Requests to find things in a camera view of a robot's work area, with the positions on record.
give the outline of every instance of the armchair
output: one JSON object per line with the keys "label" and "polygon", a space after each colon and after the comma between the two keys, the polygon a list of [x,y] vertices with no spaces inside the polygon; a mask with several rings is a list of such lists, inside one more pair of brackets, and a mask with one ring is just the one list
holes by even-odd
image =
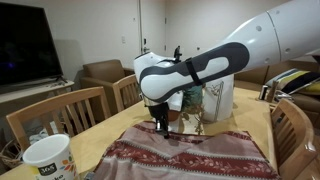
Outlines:
{"label": "armchair", "polygon": [[113,83],[134,74],[133,69],[122,67],[121,61],[112,59],[83,65],[84,77],[80,79],[81,88],[103,86],[111,115],[117,114],[118,109],[113,92]]}

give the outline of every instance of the mug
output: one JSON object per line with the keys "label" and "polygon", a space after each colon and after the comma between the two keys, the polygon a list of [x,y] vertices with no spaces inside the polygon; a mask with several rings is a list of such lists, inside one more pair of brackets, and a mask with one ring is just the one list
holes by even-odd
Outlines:
{"label": "mug", "polygon": [[55,134],[32,144],[23,161],[36,180],[79,180],[67,135]]}

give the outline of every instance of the table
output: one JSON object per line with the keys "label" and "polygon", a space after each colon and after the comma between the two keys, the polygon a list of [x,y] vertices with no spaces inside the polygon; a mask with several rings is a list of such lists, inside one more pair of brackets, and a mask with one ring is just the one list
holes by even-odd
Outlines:
{"label": "table", "polygon": [[[248,131],[260,147],[271,165],[277,169],[270,109],[268,103],[256,101],[259,92],[234,89],[234,109],[232,116],[223,121],[204,125],[204,133],[214,135],[227,130]],[[106,148],[116,140],[123,131],[144,120],[150,120],[149,111],[140,102],[86,130],[71,139],[71,150],[78,172],[83,173],[93,169],[99,162]],[[182,121],[180,132],[188,131],[189,122]],[[17,168],[0,176],[0,180],[32,179],[27,165]]]}

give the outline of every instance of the red patterned fabric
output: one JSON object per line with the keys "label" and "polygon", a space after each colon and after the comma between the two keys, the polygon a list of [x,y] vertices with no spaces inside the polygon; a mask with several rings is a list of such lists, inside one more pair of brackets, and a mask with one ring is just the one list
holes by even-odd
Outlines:
{"label": "red patterned fabric", "polygon": [[247,132],[164,139],[154,126],[127,129],[103,154],[94,179],[280,179]]}

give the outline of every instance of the plastic bag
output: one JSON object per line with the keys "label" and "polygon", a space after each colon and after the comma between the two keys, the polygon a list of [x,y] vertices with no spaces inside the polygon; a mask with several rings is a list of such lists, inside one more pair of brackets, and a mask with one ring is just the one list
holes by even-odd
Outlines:
{"label": "plastic bag", "polygon": [[203,123],[214,123],[231,116],[233,84],[233,74],[206,83],[203,95]]}

